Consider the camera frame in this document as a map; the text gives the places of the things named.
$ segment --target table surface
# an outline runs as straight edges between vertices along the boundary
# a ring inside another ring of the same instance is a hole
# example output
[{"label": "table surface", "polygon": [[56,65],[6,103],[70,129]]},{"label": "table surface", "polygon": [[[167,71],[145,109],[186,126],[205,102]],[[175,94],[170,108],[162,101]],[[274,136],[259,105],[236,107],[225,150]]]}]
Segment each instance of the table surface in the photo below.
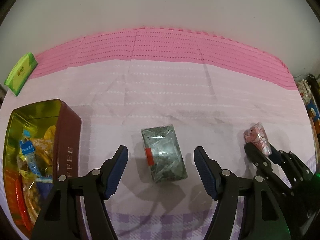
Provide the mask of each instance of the table surface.
[{"label": "table surface", "polygon": [[[54,98],[81,117],[80,176],[126,145],[128,164],[106,201],[120,239],[203,239],[217,202],[204,190],[193,150],[203,146],[222,168],[252,178],[243,132],[257,122],[277,149],[294,152],[315,170],[312,131],[293,77],[281,60],[256,48],[208,33],[142,28],[75,39],[36,60],[20,94],[4,99],[0,148],[12,110]],[[188,178],[155,184],[141,128],[170,123]],[[2,179],[0,204],[12,221]],[[238,239],[243,204],[239,198],[231,239]]]},{"label": "table surface", "polygon": [[320,24],[305,0],[17,0],[0,27],[0,82],[26,52],[141,26],[215,32],[318,73]]}]

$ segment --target clear plastic wrap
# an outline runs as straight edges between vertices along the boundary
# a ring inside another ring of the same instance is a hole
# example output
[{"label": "clear plastic wrap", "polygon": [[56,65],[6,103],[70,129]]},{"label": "clear plastic wrap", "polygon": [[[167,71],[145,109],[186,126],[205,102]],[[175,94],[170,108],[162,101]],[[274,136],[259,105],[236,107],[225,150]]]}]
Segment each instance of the clear plastic wrap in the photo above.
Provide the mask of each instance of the clear plastic wrap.
[{"label": "clear plastic wrap", "polygon": [[29,131],[23,131],[17,165],[24,178],[52,182],[54,134],[54,125],[47,129],[44,138],[32,138]]},{"label": "clear plastic wrap", "polygon": [[246,143],[252,142],[265,156],[272,154],[266,131],[261,122],[245,130],[243,135]]},{"label": "clear plastic wrap", "polygon": [[40,212],[40,194],[34,179],[23,180],[23,197],[31,223],[34,225]]},{"label": "clear plastic wrap", "polygon": [[310,100],[312,99],[312,93],[311,93],[311,89],[308,85],[308,82],[306,80],[302,79],[296,85],[297,85],[298,91],[300,93],[300,96],[302,98],[302,101],[303,101],[304,105],[306,106],[307,104],[309,104]]},{"label": "clear plastic wrap", "polygon": [[155,183],[188,177],[173,125],[142,129],[141,133]]}]

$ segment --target wrapped candy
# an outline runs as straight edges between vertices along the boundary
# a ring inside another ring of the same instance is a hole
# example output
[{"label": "wrapped candy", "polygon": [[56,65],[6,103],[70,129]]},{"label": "wrapped candy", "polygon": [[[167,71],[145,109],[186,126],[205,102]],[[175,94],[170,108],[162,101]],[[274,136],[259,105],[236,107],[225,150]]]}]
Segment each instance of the wrapped candy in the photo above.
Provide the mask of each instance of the wrapped candy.
[{"label": "wrapped candy", "polygon": [[188,177],[173,125],[141,130],[155,183]]},{"label": "wrapped candy", "polygon": [[308,82],[306,80],[302,79],[296,85],[297,85],[298,91],[300,93],[300,96],[302,98],[302,101],[303,101],[304,105],[306,106],[307,104],[309,104],[310,100],[312,99],[312,93],[311,93],[311,89],[308,85]]},{"label": "wrapped candy", "polygon": [[265,156],[272,154],[266,131],[261,122],[245,130],[243,135],[246,143],[253,143]]},{"label": "wrapped candy", "polygon": [[32,138],[24,130],[20,141],[20,154],[17,157],[19,172],[24,178],[52,182],[53,142],[56,127],[50,126],[44,138]]},{"label": "wrapped candy", "polygon": [[34,225],[40,212],[40,194],[36,187],[35,180],[23,180],[23,197],[26,203],[31,223]]}]

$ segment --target blue gripper pad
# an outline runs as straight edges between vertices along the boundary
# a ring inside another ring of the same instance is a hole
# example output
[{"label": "blue gripper pad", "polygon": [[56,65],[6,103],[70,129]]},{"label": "blue gripper pad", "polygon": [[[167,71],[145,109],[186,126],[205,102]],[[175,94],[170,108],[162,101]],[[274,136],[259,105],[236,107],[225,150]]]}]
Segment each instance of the blue gripper pad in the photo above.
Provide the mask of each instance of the blue gripper pad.
[{"label": "blue gripper pad", "polygon": [[216,190],[216,180],[214,179],[208,164],[204,160],[202,154],[200,153],[198,147],[194,151],[193,158],[195,160],[195,164],[197,170],[199,172],[200,178],[202,180],[205,191],[212,199],[215,199],[218,195]]},{"label": "blue gripper pad", "polygon": [[128,162],[128,149],[124,147],[116,162],[113,165],[113,168],[108,176],[107,188],[104,192],[104,195],[107,199],[110,198],[116,192],[116,189],[119,185],[120,179],[122,177],[125,166]]}]

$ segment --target white wall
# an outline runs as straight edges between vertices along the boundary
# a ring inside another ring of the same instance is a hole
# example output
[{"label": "white wall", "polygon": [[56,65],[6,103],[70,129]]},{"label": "white wall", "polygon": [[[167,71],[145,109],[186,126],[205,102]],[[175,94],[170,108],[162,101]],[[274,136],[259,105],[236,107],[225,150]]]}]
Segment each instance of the white wall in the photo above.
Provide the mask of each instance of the white wall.
[{"label": "white wall", "polygon": [[215,32],[276,55],[294,76],[318,72],[320,23],[305,0],[17,0],[0,26],[0,82],[25,52],[142,25]]}]

